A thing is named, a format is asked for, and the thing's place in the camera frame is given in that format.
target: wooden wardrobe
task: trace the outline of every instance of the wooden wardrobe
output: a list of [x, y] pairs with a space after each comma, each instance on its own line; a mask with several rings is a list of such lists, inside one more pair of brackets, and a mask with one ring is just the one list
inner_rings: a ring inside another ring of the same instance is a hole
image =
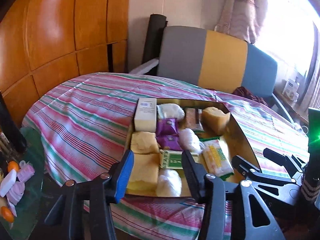
[[18, 126], [47, 91], [124, 72], [129, 0], [15, 0], [0, 22], [0, 90]]

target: green light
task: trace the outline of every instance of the green light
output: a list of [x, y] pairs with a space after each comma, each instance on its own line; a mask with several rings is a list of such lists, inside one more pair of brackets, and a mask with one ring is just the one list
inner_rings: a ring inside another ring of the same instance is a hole
[[309, 108], [309, 144], [310, 154], [320, 154], [320, 109]]

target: chair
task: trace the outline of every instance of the chair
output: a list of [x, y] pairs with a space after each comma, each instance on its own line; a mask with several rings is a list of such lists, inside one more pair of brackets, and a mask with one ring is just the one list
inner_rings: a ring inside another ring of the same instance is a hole
[[232, 93], [244, 86], [254, 95], [277, 105], [293, 123], [273, 94], [277, 62], [252, 44], [205, 29], [169, 26], [164, 29], [160, 56], [132, 70], [146, 74], [157, 66], [156, 75], [185, 81], [205, 89]]

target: pink striped bedspread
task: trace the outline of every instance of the pink striped bedspread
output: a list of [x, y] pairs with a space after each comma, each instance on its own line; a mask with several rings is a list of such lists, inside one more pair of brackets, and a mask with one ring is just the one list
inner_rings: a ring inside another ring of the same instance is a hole
[[[161, 77], [95, 73], [55, 87], [30, 108], [23, 126], [41, 133], [46, 167], [62, 185], [91, 180], [119, 161], [138, 98], [185, 98], [222, 102], [238, 121], [264, 173], [284, 176], [265, 159], [264, 148], [308, 160], [308, 138], [268, 107], [238, 96], [209, 91]], [[143, 204], [122, 200], [112, 206], [117, 228], [140, 239], [196, 239], [203, 205]], [[230, 239], [231, 203], [226, 205], [225, 239]]]

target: metal tray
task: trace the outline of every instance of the metal tray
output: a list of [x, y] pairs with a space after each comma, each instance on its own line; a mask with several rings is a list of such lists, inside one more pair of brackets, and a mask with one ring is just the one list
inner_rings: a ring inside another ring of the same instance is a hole
[[[229, 112], [224, 104], [217, 103], [217, 102], [191, 100], [191, 99], [172, 99], [172, 98], [157, 99], [157, 105], [166, 104], [166, 103], [174, 103], [181, 106], [182, 108], [193, 107], [193, 108], [204, 109], [206, 107], [214, 106], [222, 110], [224, 113]], [[197, 134], [200, 138], [211, 138], [216, 136], [216, 134], [209, 127], [205, 125], [205, 123], [202, 123], [202, 124], [204, 126], [205, 132], [201, 134]], [[131, 135], [134, 131], [135, 129], [134, 129], [134, 123], [132, 119], [132, 123], [129, 126], [124, 150], [130, 149]], [[225, 138], [226, 143], [228, 144], [230, 161], [233, 156], [240, 155], [242, 158], [249, 161], [257, 168], [260, 168], [257, 158], [246, 136], [244, 135], [243, 131], [241, 130], [239, 124], [234, 119], [232, 114], [230, 117], [230, 122], [228, 123], [226, 128], [226, 133], [223, 136]], [[200, 158], [199, 162], [204, 165], [206, 170], [208, 170], [203, 158]], [[127, 193], [125, 194], [124, 198], [129, 201], [143, 202], [143, 203], [181, 203], [184, 201], [191, 200], [192, 198], [188, 190], [187, 182], [184, 178], [183, 170], [177, 170], [177, 171], [182, 179], [181, 197], [157, 197], [155, 192], [127, 190]], [[237, 171], [235, 171], [235, 174], [229, 177], [227, 181], [239, 183], [242, 179], [243, 179], [242, 174], [239, 174]]]

